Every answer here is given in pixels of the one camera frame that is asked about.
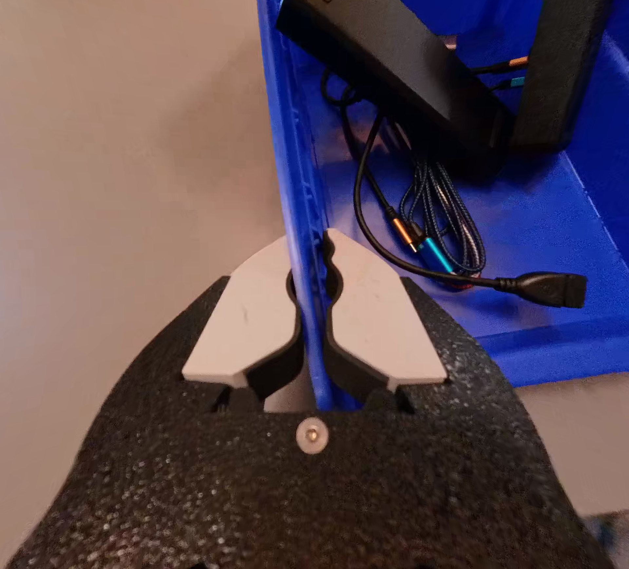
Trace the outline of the blue plastic bin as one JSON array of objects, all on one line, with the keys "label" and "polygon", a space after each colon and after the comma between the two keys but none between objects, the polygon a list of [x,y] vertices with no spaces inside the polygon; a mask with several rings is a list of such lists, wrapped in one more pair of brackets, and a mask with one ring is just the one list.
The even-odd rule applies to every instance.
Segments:
[{"label": "blue plastic bin", "polygon": [[[326,270],[336,228],[368,246],[352,204],[355,162],[321,97],[322,65],[285,39],[281,0],[257,0],[282,212],[317,406],[350,409],[321,356]],[[475,67],[525,55],[542,0],[402,0],[437,34],[461,38]],[[615,0],[572,142],[514,156],[488,185],[460,192],[483,237],[488,277],[536,270],[586,275],[583,309],[552,309],[491,290],[418,285],[483,345],[515,387],[628,371],[628,0]]]}]

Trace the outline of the large black electronic box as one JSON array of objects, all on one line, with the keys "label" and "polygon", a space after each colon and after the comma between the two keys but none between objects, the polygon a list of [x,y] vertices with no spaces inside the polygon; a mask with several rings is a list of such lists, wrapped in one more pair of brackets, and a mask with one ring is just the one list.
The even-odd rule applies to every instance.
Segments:
[{"label": "large black electronic box", "polygon": [[276,27],[456,175],[494,177],[515,117],[401,0],[282,0]]}]

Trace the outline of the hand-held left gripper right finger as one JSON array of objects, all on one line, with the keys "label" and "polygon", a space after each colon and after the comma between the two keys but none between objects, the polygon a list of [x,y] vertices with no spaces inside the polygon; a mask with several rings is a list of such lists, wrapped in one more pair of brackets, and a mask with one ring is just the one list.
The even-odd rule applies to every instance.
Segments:
[{"label": "hand-held left gripper right finger", "polygon": [[373,391],[442,384],[447,371],[402,278],[341,231],[324,233],[330,300],[323,360],[330,380],[358,402]]}]

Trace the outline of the flat black antenna panel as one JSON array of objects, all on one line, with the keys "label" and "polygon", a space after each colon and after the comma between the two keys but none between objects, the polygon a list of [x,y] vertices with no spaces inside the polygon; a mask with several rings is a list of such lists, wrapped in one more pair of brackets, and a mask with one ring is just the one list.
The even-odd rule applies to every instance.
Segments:
[{"label": "flat black antenna panel", "polygon": [[510,148],[554,154],[572,140],[613,0],[543,0]]}]

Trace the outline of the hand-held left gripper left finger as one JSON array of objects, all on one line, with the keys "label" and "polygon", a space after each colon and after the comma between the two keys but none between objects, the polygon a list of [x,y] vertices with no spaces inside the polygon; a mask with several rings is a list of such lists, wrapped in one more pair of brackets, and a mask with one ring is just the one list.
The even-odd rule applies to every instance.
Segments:
[{"label": "hand-held left gripper left finger", "polygon": [[182,369],[187,381],[249,389],[266,400],[303,368],[303,324],[287,237],[242,263]]}]

